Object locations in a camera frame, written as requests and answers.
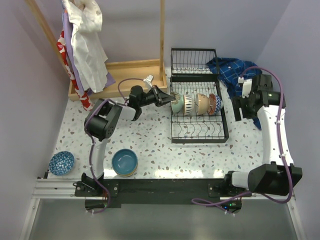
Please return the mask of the light green bowl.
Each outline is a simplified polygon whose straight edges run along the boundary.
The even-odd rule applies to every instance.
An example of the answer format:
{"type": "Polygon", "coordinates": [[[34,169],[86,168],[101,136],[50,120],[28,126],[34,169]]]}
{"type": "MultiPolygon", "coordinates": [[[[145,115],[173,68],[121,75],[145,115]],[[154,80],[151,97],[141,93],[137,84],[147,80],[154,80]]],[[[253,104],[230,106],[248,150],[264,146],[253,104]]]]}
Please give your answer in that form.
{"type": "Polygon", "coordinates": [[[175,91],[172,91],[170,95],[175,97],[175,100],[171,101],[171,111],[173,114],[177,114],[184,107],[184,98],[181,94],[175,91]]]}

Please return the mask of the red blue patterned bowl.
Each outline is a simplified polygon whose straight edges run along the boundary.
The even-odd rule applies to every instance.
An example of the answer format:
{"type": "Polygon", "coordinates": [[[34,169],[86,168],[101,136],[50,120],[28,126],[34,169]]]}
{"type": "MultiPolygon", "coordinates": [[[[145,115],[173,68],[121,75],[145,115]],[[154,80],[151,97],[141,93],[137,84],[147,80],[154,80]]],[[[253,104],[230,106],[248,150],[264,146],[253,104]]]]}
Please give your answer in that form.
{"type": "Polygon", "coordinates": [[[222,99],[217,95],[210,93],[209,94],[209,109],[207,113],[212,116],[217,114],[223,107],[223,101],[222,99]]]}

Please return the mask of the white black striped bowl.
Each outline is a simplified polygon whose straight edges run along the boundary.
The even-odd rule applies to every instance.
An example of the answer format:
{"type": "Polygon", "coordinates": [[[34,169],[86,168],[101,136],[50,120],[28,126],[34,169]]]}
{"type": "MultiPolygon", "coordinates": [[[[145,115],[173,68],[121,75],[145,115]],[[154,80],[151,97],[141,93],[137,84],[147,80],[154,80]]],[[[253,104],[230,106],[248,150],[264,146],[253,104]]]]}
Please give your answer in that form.
{"type": "Polygon", "coordinates": [[[184,114],[188,115],[190,114],[194,109],[194,100],[190,95],[183,95],[183,101],[184,101],[184,114]]]}

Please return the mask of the cream beige bowl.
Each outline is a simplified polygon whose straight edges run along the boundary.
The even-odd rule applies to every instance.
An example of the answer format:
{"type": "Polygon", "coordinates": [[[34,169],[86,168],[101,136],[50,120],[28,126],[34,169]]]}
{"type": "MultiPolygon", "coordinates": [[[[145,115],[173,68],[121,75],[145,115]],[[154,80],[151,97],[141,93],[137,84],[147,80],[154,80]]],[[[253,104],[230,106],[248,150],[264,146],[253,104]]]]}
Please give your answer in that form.
{"type": "Polygon", "coordinates": [[[210,100],[206,95],[198,93],[195,97],[195,106],[197,115],[203,115],[210,108],[210,100]]]}

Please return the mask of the black wire dish rack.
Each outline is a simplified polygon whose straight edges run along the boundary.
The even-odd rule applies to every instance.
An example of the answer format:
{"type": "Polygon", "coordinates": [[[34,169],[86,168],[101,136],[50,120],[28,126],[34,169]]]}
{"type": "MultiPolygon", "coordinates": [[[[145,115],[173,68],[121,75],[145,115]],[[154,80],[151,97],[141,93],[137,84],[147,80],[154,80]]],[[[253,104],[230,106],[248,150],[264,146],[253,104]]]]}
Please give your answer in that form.
{"type": "MultiPolygon", "coordinates": [[[[215,49],[170,50],[170,90],[195,99],[197,94],[221,96],[220,66],[215,49]]],[[[171,114],[171,141],[175,144],[221,144],[229,138],[224,109],[198,114],[182,110],[171,114]]]]}

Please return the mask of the teal blue bowl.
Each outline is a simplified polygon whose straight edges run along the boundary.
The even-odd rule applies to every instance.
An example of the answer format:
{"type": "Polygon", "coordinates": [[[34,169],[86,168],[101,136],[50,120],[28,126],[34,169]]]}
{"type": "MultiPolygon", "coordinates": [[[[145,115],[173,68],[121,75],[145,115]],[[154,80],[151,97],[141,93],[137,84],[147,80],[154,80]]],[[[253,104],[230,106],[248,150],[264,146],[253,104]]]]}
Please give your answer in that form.
{"type": "Polygon", "coordinates": [[[124,148],[114,154],[111,166],[115,172],[127,174],[138,168],[138,157],[131,149],[124,148]]]}

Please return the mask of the yellow rimmed bowl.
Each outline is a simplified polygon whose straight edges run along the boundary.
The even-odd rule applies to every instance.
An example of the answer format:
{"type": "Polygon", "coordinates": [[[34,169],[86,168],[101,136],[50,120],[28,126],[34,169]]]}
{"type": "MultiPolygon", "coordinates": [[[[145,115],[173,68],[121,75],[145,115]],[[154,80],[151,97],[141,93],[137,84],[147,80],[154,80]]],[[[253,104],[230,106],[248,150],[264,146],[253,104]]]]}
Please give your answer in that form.
{"type": "Polygon", "coordinates": [[[136,167],[135,169],[133,169],[133,170],[132,170],[131,172],[129,172],[129,173],[121,173],[121,172],[119,172],[119,171],[116,171],[116,174],[117,174],[118,176],[120,176],[120,177],[127,178],[127,177],[130,177],[130,176],[134,175],[136,171],[137,171],[137,167],[136,167]]]}

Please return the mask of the blue triangle patterned bowl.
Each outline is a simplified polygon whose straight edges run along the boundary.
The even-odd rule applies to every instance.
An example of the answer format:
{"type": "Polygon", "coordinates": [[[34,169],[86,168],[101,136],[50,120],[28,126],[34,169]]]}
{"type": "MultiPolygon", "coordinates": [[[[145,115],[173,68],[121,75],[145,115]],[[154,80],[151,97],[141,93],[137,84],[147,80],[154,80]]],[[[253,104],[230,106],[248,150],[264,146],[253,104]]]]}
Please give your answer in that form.
{"type": "Polygon", "coordinates": [[[55,176],[68,174],[74,167],[75,157],[69,151],[60,151],[53,155],[48,169],[55,176]]]}

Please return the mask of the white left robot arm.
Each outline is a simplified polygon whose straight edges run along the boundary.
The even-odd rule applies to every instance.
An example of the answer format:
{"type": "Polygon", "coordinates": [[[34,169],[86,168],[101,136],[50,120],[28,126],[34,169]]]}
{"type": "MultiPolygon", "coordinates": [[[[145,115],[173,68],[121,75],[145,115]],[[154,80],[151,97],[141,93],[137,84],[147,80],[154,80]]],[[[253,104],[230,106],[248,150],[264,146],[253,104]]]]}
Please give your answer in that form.
{"type": "Polygon", "coordinates": [[[99,196],[107,188],[104,179],[104,154],[107,141],[116,130],[119,120],[136,121],[142,107],[154,104],[161,107],[176,98],[153,85],[148,92],[135,85],[131,88],[128,103],[117,103],[111,99],[99,99],[84,121],[84,131],[91,138],[89,170],[81,176],[81,182],[92,196],[99,196]]]}

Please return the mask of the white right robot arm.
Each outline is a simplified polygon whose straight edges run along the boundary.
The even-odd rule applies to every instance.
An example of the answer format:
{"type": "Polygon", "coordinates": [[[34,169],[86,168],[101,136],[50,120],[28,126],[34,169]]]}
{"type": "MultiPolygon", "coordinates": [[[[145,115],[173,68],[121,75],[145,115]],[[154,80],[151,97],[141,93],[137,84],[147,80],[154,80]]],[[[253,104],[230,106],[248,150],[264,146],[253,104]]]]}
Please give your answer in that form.
{"type": "Polygon", "coordinates": [[[251,193],[288,196],[303,176],[302,168],[294,165],[285,128],[285,98],[273,89],[268,74],[238,78],[240,96],[232,98],[236,121],[258,118],[262,132],[262,164],[249,172],[229,171],[223,181],[223,192],[230,197],[241,189],[251,193]]]}

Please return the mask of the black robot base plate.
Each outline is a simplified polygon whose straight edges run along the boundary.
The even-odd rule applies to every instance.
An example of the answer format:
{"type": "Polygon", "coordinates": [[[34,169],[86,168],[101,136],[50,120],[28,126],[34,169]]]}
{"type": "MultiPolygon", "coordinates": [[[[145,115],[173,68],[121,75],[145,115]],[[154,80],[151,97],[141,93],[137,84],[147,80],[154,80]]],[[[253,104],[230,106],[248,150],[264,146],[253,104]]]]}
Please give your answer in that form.
{"type": "Polygon", "coordinates": [[[234,187],[222,178],[182,179],[103,179],[101,183],[109,190],[104,192],[97,183],[86,185],[73,183],[76,197],[85,197],[87,210],[120,208],[122,205],[189,205],[194,198],[217,202],[223,197],[233,197],[246,190],[234,187]]]}

